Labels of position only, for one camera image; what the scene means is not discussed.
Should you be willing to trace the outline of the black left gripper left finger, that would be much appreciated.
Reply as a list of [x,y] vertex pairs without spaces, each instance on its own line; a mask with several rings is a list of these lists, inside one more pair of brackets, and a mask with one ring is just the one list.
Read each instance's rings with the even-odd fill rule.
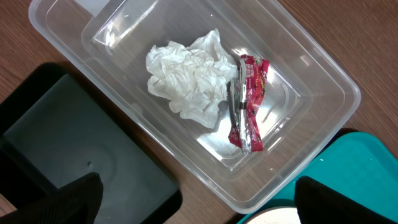
[[56,192],[1,217],[2,224],[93,224],[103,198],[96,172],[80,177]]

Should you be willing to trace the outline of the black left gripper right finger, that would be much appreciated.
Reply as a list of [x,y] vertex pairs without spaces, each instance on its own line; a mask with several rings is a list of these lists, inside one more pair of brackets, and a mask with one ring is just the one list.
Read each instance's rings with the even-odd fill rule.
[[302,224],[395,224],[308,176],[296,181],[294,202]]

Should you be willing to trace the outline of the large pink plate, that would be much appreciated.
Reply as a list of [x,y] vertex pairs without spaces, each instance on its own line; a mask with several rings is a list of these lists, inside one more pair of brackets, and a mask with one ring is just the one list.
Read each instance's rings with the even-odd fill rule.
[[244,224],[301,224],[296,207],[274,207],[265,209]]

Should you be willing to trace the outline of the red snack wrapper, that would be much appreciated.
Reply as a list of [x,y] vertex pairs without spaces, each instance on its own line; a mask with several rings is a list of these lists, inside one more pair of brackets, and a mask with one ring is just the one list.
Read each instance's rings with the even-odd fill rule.
[[228,139],[243,154],[263,150],[256,116],[265,96],[268,68],[268,60],[242,55],[238,76],[231,81],[232,127]]

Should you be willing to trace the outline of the white tissue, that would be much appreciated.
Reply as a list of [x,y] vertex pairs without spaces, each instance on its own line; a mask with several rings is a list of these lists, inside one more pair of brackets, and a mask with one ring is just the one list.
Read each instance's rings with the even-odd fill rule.
[[146,55],[148,92],[169,100],[173,113],[214,128],[218,105],[228,99],[227,84],[238,76],[234,58],[221,45],[218,29],[188,47],[170,41]]

